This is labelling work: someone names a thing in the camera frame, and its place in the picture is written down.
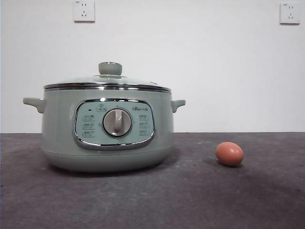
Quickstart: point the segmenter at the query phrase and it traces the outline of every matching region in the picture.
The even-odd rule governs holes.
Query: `pot base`
[[[123,154],[123,155],[98,155],[79,156],[57,154],[43,151],[50,164],[78,172],[118,172],[139,169],[158,164],[165,160],[172,148],[162,150]]]

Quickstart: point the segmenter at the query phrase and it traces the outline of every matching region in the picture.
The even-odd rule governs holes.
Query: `mint green pot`
[[[99,64],[100,75],[44,86],[44,98],[24,98],[42,117],[41,148],[54,166],[82,172],[138,169],[162,162],[173,148],[173,113],[185,100],[171,90],[120,76],[122,66]]]

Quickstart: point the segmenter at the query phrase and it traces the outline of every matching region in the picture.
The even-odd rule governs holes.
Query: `brand logo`
[[[132,108],[133,111],[148,111],[148,108],[143,108],[143,107],[137,107],[137,106],[134,106]]]

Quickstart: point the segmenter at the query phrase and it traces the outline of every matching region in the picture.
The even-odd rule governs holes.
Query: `dark gray surface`
[[[48,165],[38,134],[1,135],[1,228],[305,228],[305,133],[175,134],[162,164],[112,174]],[[239,144],[225,167],[214,151]]]

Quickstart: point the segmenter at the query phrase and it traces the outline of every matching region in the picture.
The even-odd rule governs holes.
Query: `brown egg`
[[[222,142],[216,148],[216,157],[225,165],[236,166],[243,161],[243,150],[233,142]]]

